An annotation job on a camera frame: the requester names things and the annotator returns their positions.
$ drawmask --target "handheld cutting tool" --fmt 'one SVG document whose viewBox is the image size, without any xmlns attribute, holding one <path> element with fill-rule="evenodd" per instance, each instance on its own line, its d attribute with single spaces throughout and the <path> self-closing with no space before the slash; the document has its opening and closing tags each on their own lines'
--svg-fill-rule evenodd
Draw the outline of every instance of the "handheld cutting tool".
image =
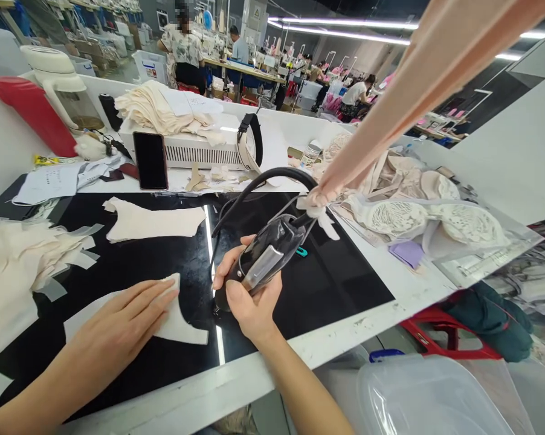
<svg viewBox="0 0 545 435">
<path fill-rule="evenodd" d="M 267 179 L 276 176 L 285 176 L 300 181 L 309 190 L 317 185 L 317 182 L 309 174 L 299 169 L 289 167 L 269 169 L 256 177 L 238 196 L 228 212 L 221 217 L 215 226 L 212 237 L 215 237 L 222 224 L 234 215 L 234 211 L 239 208 L 240 203 L 244 201 L 249 193 Z M 277 216 L 274 216 L 258 232 L 244 252 L 239 255 L 236 263 L 224 279 L 222 289 L 216 291 L 214 312 L 219 310 L 230 311 L 226 292 L 224 291 L 228 280 L 241 282 L 244 288 L 251 295 L 254 295 L 289 262 L 299 246 L 303 244 L 309 234 L 311 225 L 315 223 L 315 219 L 309 217 L 306 213 L 299 217 L 283 213 L 289 205 L 290 203 Z"/>
</svg>

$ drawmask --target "ceiling light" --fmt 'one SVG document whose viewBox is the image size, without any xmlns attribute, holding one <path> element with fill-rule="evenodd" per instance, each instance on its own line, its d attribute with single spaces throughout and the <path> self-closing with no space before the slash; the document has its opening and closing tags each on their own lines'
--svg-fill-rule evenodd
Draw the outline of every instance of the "ceiling light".
<svg viewBox="0 0 545 435">
<path fill-rule="evenodd" d="M 363 39 L 363 40 L 372 40 L 376 42 L 385 42 L 386 44 L 398 44 L 398 45 L 409 45 L 410 40 L 409 39 L 395 39 L 392 37 L 386 37 L 386 36 L 376 36 L 376 35 L 365 35 L 365 34 L 359 34 L 359 33 L 347 33 L 347 32 L 337 32 L 333 30 L 318 30 L 308 27 L 295 27 L 295 26 L 282 26 L 276 21 L 268 21 L 270 25 L 277 28 L 282 28 L 286 30 L 290 30 L 297 33 L 314 33 L 314 34 L 322 34 L 325 36 L 339 36 L 339 37 L 346 37 L 351 39 Z"/>
<path fill-rule="evenodd" d="M 521 54 L 512 54 L 512 53 L 500 53 L 496 55 L 496 59 L 504 60 L 520 60 L 522 58 Z"/>
<path fill-rule="evenodd" d="M 298 23 L 298 24 L 325 24 L 335 26 L 351 26 L 351 27 L 372 27 L 372 28 L 389 28 L 389 29 L 403 29 L 403 30 L 415 30 L 418 28 L 418 23 L 403 23 L 395 21 L 361 21 L 350 19 L 337 19 L 337 18 L 280 18 L 269 17 L 269 22 L 284 22 L 284 23 Z M 523 39 L 544 39 L 545 31 L 528 31 L 520 35 Z"/>
<path fill-rule="evenodd" d="M 530 31 L 523 33 L 522 35 L 520 35 L 520 37 L 524 39 L 544 39 L 545 32 Z"/>
</svg>

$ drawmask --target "electric kettle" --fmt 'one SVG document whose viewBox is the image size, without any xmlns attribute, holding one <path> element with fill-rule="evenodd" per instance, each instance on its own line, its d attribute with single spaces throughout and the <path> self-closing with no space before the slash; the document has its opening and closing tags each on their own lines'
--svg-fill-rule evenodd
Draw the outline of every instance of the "electric kettle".
<svg viewBox="0 0 545 435">
<path fill-rule="evenodd" d="M 104 128 L 89 98 L 87 87 L 76 73 L 73 62 L 54 48 L 23 45 L 21 52 L 35 73 L 35 78 L 63 122 L 77 133 L 84 129 Z"/>
</svg>

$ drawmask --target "red thermos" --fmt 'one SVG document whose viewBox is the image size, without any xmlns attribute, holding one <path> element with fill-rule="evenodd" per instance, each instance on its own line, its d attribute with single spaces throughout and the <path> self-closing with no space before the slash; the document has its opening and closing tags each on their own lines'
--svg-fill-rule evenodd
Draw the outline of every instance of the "red thermos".
<svg viewBox="0 0 545 435">
<path fill-rule="evenodd" d="M 12 106 L 35 133 L 61 157 L 75 157 L 75 139 L 45 96 L 45 91 L 20 77 L 0 77 L 0 99 Z"/>
</svg>

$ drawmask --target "hair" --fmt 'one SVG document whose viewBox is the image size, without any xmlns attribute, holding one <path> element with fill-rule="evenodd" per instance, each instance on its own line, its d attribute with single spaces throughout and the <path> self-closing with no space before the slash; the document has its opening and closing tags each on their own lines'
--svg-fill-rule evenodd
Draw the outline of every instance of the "hair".
<svg viewBox="0 0 545 435">
<path fill-rule="evenodd" d="M 179 30 L 184 32 L 190 32 L 190 11 L 185 2 L 176 2 L 176 20 L 178 21 Z"/>
</svg>

